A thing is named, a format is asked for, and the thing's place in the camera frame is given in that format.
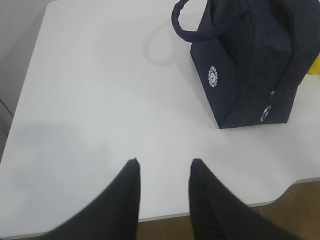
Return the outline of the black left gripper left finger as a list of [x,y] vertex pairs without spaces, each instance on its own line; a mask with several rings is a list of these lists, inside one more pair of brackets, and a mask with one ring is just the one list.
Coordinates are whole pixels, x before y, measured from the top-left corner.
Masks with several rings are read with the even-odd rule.
[[97,198],[41,239],[135,240],[140,199],[140,164],[131,159]]

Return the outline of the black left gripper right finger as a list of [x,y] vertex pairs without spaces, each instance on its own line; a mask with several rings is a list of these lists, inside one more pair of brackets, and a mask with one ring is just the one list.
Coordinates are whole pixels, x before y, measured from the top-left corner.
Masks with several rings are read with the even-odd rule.
[[296,240],[239,200],[201,159],[190,166],[190,220],[196,240]]

